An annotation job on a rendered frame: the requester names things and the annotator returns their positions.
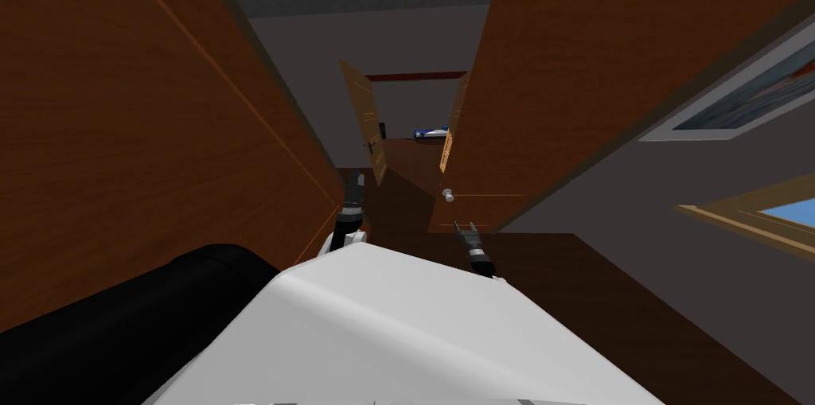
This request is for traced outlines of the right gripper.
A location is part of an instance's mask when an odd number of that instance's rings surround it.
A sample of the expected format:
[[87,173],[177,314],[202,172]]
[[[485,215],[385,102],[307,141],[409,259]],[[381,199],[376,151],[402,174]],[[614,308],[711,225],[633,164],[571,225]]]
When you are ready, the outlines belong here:
[[483,251],[483,242],[481,237],[478,233],[478,229],[476,228],[476,224],[470,221],[470,230],[469,231],[462,231],[459,227],[459,224],[456,221],[453,221],[453,226],[456,234],[459,234],[459,238],[466,246],[466,249],[469,253],[482,253]]

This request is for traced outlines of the light wooden door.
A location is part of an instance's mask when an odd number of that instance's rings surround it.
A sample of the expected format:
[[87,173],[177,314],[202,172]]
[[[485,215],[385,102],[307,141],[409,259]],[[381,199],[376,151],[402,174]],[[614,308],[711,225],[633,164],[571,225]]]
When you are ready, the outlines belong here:
[[384,138],[380,132],[380,122],[376,113],[376,101],[372,82],[346,60],[339,60],[349,98],[360,125],[364,148],[369,156],[376,184],[381,185],[387,172],[384,152]]
[[458,82],[458,86],[456,89],[453,108],[450,114],[448,128],[446,133],[445,142],[443,145],[443,151],[441,155],[441,160],[439,163],[439,168],[441,173],[445,172],[446,164],[450,155],[450,150],[452,147],[452,143],[454,140],[454,133],[456,131],[457,125],[459,123],[460,114],[462,111],[462,105],[466,96],[466,90],[470,81],[470,74],[466,72]]

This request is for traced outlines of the brown wooden door leaf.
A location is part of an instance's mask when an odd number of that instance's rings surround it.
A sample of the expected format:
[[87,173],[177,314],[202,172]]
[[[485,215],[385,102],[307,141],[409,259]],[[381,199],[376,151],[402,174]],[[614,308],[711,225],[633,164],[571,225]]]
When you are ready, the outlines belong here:
[[0,0],[0,332],[210,243],[292,267],[340,198],[233,0]]

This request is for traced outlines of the brown wooden door with knob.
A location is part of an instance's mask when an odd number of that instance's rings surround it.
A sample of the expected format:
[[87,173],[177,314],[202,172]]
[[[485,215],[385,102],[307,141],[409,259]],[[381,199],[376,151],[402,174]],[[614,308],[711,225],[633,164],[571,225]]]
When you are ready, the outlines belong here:
[[806,20],[805,0],[492,0],[430,232],[498,232]]

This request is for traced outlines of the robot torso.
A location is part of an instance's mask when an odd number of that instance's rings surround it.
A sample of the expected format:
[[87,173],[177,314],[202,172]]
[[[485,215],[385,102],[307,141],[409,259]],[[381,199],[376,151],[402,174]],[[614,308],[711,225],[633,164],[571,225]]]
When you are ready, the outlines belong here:
[[273,278],[146,405],[664,405],[501,278],[355,243]]

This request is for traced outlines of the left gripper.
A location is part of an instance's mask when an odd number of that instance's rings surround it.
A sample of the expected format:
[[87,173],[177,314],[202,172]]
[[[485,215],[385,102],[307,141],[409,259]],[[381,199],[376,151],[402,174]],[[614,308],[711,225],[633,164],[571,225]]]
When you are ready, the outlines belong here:
[[365,194],[365,176],[352,172],[344,184],[343,209],[361,209]]

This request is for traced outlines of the wooden framed window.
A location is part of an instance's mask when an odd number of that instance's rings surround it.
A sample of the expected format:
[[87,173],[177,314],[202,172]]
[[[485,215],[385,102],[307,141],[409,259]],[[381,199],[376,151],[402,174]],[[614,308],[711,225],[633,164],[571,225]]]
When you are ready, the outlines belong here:
[[811,200],[815,200],[815,173],[701,206],[677,205],[674,209],[815,263],[815,226],[769,213],[773,208]]

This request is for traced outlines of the grey framed wall picture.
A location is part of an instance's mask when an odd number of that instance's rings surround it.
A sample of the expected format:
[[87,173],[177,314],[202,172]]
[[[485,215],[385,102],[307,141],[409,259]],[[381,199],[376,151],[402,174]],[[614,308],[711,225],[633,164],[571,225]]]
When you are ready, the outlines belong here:
[[729,140],[813,100],[815,15],[717,80],[639,140]]

